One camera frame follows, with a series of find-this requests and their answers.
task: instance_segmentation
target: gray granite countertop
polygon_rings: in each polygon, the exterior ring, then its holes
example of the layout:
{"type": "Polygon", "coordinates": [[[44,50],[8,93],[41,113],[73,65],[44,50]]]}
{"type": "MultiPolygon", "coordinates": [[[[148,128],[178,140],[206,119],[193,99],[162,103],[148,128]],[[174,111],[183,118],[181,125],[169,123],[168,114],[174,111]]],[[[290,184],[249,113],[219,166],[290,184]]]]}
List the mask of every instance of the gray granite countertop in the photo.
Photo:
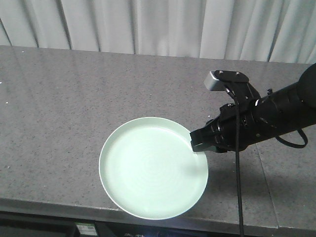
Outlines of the gray granite countertop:
{"type": "MultiPolygon", "coordinates": [[[[149,221],[121,211],[104,192],[101,148],[135,118],[204,126],[231,102],[204,87],[211,69],[241,71],[264,95],[307,67],[0,46],[0,211],[237,233],[234,153],[207,153],[208,184],[193,208],[149,221]]],[[[303,150],[271,139],[240,154],[246,234],[316,236],[316,126],[304,130],[303,150]]]]}

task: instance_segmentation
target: label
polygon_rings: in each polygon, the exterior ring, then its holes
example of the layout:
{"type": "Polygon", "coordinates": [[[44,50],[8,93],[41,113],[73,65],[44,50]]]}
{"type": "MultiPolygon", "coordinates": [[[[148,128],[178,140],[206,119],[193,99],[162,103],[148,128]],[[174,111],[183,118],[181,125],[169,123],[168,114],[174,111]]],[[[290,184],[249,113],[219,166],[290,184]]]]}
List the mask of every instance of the label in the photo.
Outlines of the label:
{"type": "Polygon", "coordinates": [[[76,225],[81,235],[98,236],[94,224],[76,223],[76,225]]]}

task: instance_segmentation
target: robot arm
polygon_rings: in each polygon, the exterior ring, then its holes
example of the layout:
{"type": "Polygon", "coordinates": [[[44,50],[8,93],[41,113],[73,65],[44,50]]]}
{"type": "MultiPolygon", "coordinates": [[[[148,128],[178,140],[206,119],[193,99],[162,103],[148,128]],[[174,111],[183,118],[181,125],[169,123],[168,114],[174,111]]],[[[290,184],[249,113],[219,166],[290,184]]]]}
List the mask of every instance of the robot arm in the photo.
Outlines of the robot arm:
{"type": "MultiPolygon", "coordinates": [[[[239,72],[213,71],[204,84],[210,90],[225,90],[230,96],[233,93],[237,99],[240,151],[273,137],[295,148],[307,144],[307,137],[301,129],[316,124],[316,64],[310,66],[298,82],[274,93],[270,91],[263,98],[249,83],[247,76],[239,72]],[[304,139],[304,145],[279,138],[295,130],[304,139]]],[[[222,106],[218,117],[190,133],[193,151],[235,151],[236,117],[235,104],[222,106]]]]}

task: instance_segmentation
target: plate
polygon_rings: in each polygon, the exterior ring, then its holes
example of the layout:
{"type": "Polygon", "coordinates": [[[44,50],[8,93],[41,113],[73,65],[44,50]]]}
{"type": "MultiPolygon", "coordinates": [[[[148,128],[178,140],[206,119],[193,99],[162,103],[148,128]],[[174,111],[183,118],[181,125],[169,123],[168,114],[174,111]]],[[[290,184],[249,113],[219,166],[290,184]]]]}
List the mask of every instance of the plate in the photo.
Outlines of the plate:
{"type": "Polygon", "coordinates": [[[204,192],[208,165],[190,132],[165,118],[131,120],[106,140],[99,159],[111,200],[136,217],[162,220],[189,210],[204,192]]]}

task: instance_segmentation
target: plate rim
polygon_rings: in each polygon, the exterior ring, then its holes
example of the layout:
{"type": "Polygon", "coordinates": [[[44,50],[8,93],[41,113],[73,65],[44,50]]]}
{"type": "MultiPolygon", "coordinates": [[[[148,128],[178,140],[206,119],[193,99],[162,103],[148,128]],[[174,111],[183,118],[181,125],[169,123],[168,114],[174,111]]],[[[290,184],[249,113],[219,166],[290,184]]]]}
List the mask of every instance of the plate rim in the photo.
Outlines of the plate rim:
{"type": "MultiPolygon", "coordinates": [[[[199,196],[199,198],[197,199],[197,201],[188,209],[184,210],[183,212],[181,213],[178,213],[176,215],[171,215],[169,217],[164,217],[164,218],[148,218],[148,217],[142,217],[142,216],[139,216],[137,214],[134,214],[134,213],[131,213],[130,211],[126,210],[125,208],[122,208],[121,205],[119,205],[112,197],[111,195],[109,195],[107,189],[105,188],[104,186],[104,183],[102,181],[102,178],[101,178],[101,155],[102,155],[102,152],[103,152],[103,149],[107,143],[107,141],[110,139],[110,137],[118,130],[120,129],[121,127],[125,126],[126,124],[130,123],[130,122],[134,122],[136,120],[140,120],[140,119],[161,119],[161,120],[166,120],[168,122],[172,122],[172,123],[175,123],[176,125],[178,126],[181,126],[183,127],[184,129],[186,129],[188,132],[190,132],[185,126],[175,122],[175,121],[172,121],[170,119],[167,119],[167,118],[161,118],[161,117],[141,117],[141,118],[135,118],[135,119],[132,119],[130,121],[127,121],[125,123],[123,123],[122,125],[120,125],[119,127],[117,127],[110,135],[109,137],[106,139],[106,141],[104,142],[103,146],[102,146],[102,149],[101,149],[101,152],[100,152],[100,156],[99,156],[99,178],[101,180],[101,183],[102,183],[102,186],[103,186],[103,189],[105,190],[106,194],[108,195],[108,197],[112,200],[112,202],[115,203],[116,206],[118,206],[120,209],[122,209],[123,211],[127,212],[128,214],[132,215],[132,216],[135,216],[135,217],[138,217],[138,218],[141,218],[141,219],[145,219],[145,220],[166,220],[166,219],[170,219],[170,218],[173,218],[173,217],[177,217],[185,212],[187,212],[188,210],[190,210],[199,200],[200,198],[202,197],[204,191],[205,191],[205,188],[206,188],[206,185],[207,185],[207,182],[208,182],[208,176],[209,176],[209,173],[208,173],[208,165],[207,165],[207,178],[206,178],[206,181],[205,181],[205,186],[203,188],[203,192],[201,192],[201,195],[199,196]]],[[[206,157],[206,154],[205,152],[198,152],[199,155],[203,155],[206,159],[206,163],[208,164],[207,162],[207,157],[206,157]]]]}

